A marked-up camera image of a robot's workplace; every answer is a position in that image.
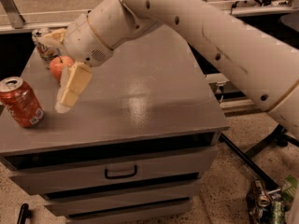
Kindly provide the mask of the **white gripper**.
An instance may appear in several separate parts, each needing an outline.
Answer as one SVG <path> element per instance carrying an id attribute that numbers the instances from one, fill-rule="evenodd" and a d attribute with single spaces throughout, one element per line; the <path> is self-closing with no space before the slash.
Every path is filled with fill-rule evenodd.
<path id="1" fill-rule="evenodd" d="M 100 66 L 113 55 L 94 31 L 86 14 L 81 14 L 69 24 L 42 35 L 38 41 L 47 46 L 65 50 L 75 62 L 63 69 L 55 109 L 58 113 L 68 112 L 89 85 L 93 72 L 90 66 Z"/>

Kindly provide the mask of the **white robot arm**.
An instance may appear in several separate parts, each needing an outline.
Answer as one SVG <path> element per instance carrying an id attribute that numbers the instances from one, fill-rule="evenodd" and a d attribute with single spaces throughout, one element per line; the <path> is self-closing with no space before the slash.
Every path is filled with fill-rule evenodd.
<path id="1" fill-rule="evenodd" d="M 240 91 L 299 137 L 299 50 L 203 0 L 104 0 L 67 28 L 39 37 L 74 60 L 99 66 L 122 43 L 165 24 Z"/>

